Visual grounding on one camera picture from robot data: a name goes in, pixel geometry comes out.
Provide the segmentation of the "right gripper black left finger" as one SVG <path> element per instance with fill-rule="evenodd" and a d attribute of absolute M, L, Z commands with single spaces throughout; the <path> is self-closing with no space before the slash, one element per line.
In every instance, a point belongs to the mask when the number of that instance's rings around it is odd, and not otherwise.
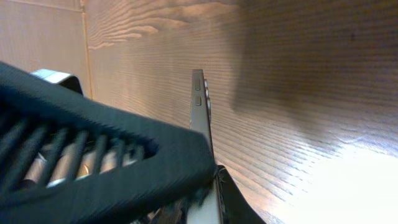
<path fill-rule="evenodd" d="M 187 223 L 210 163 L 192 130 L 1 64 L 2 223 Z"/>

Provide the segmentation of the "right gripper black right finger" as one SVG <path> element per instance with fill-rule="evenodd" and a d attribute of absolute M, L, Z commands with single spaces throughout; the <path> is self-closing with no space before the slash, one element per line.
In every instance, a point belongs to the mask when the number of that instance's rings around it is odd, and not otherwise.
<path fill-rule="evenodd" d="M 248 204 L 225 166 L 218 165 L 218 188 L 223 223 L 266 224 Z"/>

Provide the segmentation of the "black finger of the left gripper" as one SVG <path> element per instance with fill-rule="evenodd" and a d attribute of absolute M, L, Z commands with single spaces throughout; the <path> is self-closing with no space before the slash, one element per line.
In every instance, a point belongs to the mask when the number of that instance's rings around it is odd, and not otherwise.
<path fill-rule="evenodd" d="M 68 88 L 71 91 L 74 91 L 75 93 L 83 95 L 79 79 L 70 73 L 41 68 L 31 72 L 30 74 L 45 80 L 46 82 L 52 83 L 54 85 L 60 85 L 62 87 Z"/>

